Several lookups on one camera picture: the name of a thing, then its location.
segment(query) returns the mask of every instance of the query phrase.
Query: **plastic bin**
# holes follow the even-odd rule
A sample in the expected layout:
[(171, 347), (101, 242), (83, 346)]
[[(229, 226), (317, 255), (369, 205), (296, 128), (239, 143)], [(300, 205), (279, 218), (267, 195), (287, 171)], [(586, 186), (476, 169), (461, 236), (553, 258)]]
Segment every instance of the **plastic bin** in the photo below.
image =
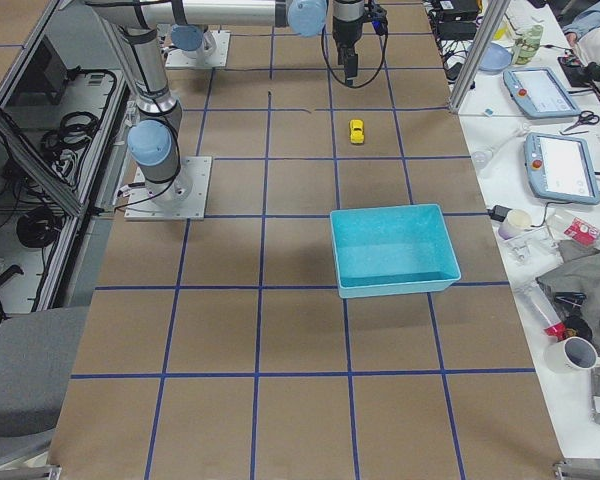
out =
[(342, 298), (436, 292), (460, 279), (438, 205), (335, 210), (330, 218)]

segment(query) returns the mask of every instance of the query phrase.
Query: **blue joint cap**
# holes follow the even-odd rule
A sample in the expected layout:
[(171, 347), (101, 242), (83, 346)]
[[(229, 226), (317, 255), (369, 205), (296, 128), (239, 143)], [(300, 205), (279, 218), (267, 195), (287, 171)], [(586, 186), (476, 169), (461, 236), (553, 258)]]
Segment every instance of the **blue joint cap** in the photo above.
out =
[(326, 19), (326, 0), (293, 0), (287, 12), (289, 26), (301, 37), (318, 35)]
[(171, 28), (171, 41), (180, 50), (195, 52), (202, 46), (204, 32), (195, 25), (174, 25)]
[(171, 132), (156, 120), (143, 120), (129, 130), (127, 144), (136, 162), (145, 167), (160, 165), (171, 152)]

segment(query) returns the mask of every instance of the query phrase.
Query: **white cup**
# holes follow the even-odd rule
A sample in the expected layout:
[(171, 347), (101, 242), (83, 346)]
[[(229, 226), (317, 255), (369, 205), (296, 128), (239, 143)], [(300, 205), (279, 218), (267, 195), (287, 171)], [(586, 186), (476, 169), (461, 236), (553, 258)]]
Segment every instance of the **white cup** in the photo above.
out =
[(556, 373), (591, 370), (600, 366), (595, 347), (580, 337), (569, 337), (550, 345), (544, 351), (544, 361)]
[(522, 235), (525, 231), (531, 228), (531, 216), (524, 210), (509, 210), (507, 216), (503, 220), (498, 235), (504, 240)]

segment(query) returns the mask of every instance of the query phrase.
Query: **white table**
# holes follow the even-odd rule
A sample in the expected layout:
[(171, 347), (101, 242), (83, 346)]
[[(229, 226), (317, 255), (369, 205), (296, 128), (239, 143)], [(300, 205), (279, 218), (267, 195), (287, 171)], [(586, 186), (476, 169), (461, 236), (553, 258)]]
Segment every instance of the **white table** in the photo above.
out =
[[(567, 47), (568, 44), (549, 7), (536, 10), (530, 6), (530, 9), (534, 15), (544, 19), (545, 33), (542, 43)], [(499, 43), (507, 46), (511, 45), (513, 40), (505, 36)], [(562, 50), (541, 48), (529, 66), (551, 67), (564, 85), (572, 89), (556, 60), (561, 54)], [(498, 144), (502, 139), (511, 136), (523, 122), (531, 125), (532, 132), (550, 134), (558, 134), (560, 129), (573, 123), (572, 119), (558, 122), (526, 119), (510, 98), (504, 87), (502, 75), (478, 73), (475, 82), (475, 90), (469, 92), (459, 113), (470, 152)], [(593, 94), (577, 95), (574, 99), (581, 109), (593, 110), (600, 115), (600, 104)], [(493, 110), (493, 116), (484, 115), (487, 108)], [(578, 137), (586, 139), (594, 168), (600, 171), (600, 124), (578, 130), (590, 131)], [(523, 141), (523, 138), (516, 138), (502, 147), (490, 165), (478, 174), (478, 180), (487, 206), (500, 204), (520, 208), (527, 211), (535, 223), (539, 223), (543, 217), (546, 200), (534, 197), (529, 188), (524, 167)], [(564, 208), (600, 228), (600, 204), (567, 205)], [(529, 262), (518, 263), (503, 240), (498, 237), (496, 225), (494, 223), (494, 235), (498, 239), (512, 288), (533, 280), (561, 263), (558, 255), (534, 247), (531, 248), (532, 257)], [(516, 302), (562, 454), (570, 459), (600, 459), (600, 425), (593, 422), (591, 415), (590, 374), (584, 372), (561, 375), (549, 370), (545, 365), (543, 352), (554, 340), (544, 334), (541, 324), (522, 307), (519, 299), (516, 299)]]

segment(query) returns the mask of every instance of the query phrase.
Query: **yellow toy car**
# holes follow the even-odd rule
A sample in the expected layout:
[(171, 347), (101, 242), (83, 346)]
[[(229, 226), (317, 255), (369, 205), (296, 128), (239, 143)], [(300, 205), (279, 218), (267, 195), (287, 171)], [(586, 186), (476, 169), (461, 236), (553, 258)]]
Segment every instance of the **yellow toy car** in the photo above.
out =
[(354, 118), (349, 122), (349, 139), (354, 145), (364, 143), (364, 122), (359, 118)]

